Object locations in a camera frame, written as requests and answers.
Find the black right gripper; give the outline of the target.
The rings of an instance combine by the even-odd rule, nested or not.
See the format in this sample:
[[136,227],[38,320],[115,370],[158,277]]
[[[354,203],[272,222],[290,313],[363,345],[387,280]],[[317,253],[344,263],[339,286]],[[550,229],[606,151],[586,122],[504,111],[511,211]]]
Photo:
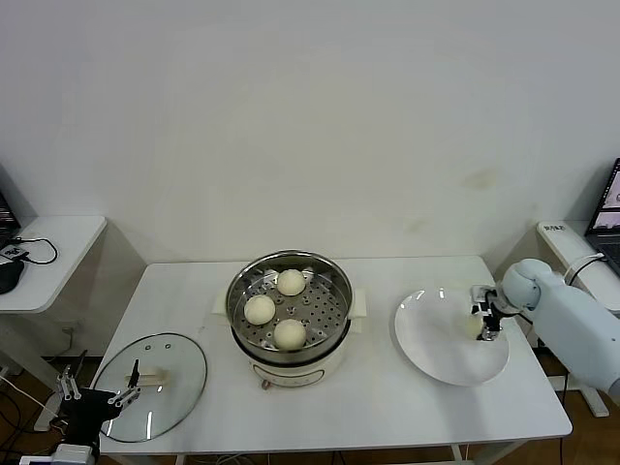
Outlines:
[[498,295],[493,287],[473,286],[472,287],[472,315],[481,314],[482,327],[478,339],[480,341],[493,341],[499,337],[502,330],[501,320],[507,317],[503,311],[505,301]]

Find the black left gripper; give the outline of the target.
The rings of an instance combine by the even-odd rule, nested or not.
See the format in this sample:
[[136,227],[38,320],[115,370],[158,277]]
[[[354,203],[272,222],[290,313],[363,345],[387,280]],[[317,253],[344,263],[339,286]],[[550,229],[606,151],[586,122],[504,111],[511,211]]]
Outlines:
[[127,407],[140,396],[139,361],[136,359],[127,388],[119,393],[102,390],[79,390],[77,375],[87,352],[68,364],[57,376],[61,396],[61,413],[67,417],[63,442],[78,446],[98,446],[104,422],[120,415],[117,407]]

